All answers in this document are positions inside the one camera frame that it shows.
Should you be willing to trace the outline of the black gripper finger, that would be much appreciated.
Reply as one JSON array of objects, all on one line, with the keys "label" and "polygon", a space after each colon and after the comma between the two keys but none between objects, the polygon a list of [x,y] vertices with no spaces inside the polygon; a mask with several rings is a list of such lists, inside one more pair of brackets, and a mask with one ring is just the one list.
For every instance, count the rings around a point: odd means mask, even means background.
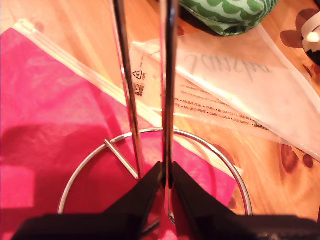
[{"label": "black gripper finger", "polygon": [[172,164],[173,205],[178,230],[189,232],[195,240],[256,240],[257,234],[236,215],[206,192],[177,162]]},{"label": "black gripper finger", "polygon": [[162,177],[157,162],[126,195],[100,214],[85,216],[76,240],[138,240],[147,222]]}]

